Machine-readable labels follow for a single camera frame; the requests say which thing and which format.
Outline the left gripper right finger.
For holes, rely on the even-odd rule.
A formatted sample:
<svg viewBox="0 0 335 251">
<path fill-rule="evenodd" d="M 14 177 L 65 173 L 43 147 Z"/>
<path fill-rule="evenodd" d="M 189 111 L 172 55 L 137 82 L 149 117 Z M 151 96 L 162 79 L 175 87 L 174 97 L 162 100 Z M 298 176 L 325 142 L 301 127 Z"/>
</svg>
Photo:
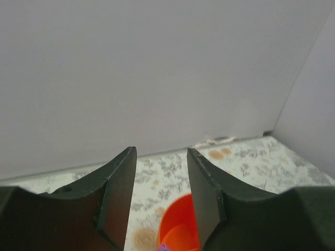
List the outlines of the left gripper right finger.
<svg viewBox="0 0 335 251">
<path fill-rule="evenodd" d="M 196 149 L 188 149 L 187 167 L 202 250 L 334 250 L 333 186 L 271 193 Z"/>
</svg>

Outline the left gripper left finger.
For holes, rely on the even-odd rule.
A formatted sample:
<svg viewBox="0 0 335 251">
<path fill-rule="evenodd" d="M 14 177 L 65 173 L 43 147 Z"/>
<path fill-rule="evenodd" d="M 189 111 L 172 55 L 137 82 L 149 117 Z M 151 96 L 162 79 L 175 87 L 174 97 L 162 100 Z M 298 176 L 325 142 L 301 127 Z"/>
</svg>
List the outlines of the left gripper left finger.
<svg viewBox="0 0 335 251">
<path fill-rule="evenodd" d="M 137 150 L 53 193 L 1 187 L 1 250 L 123 250 Z"/>
</svg>

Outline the orange round organizer container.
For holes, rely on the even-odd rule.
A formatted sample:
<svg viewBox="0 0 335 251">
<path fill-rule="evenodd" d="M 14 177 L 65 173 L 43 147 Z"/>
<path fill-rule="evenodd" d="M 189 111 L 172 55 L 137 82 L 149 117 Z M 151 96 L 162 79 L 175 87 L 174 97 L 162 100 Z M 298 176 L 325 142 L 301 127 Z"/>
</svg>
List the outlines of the orange round organizer container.
<svg viewBox="0 0 335 251">
<path fill-rule="evenodd" d="M 190 193 L 174 200 L 165 210 L 157 233 L 157 247 L 166 244 L 170 250 L 201 250 Z"/>
</svg>

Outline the pink capped white marker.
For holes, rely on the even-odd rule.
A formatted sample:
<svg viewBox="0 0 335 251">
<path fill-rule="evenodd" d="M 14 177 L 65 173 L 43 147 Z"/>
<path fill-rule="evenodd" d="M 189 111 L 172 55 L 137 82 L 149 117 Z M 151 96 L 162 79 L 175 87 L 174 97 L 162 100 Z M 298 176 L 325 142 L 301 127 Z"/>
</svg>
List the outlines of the pink capped white marker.
<svg viewBox="0 0 335 251">
<path fill-rule="evenodd" d="M 159 248 L 158 251 L 171 251 L 169 247 L 166 244 L 162 244 Z"/>
</svg>

